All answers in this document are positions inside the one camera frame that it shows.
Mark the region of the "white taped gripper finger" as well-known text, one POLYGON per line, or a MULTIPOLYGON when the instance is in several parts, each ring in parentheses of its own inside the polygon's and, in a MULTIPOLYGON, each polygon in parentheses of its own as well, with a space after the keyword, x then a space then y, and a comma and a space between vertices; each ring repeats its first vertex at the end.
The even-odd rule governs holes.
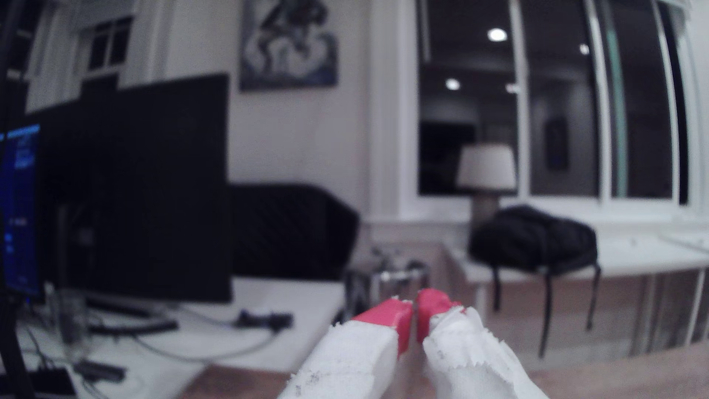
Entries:
POLYGON ((381 398, 411 340, 413 303, 389 298, 331 327, 279 398, 381 398))
POLYGON ((417 338, 437 398, 548 398, 474 307, 434 288, 419 291, 417 338))

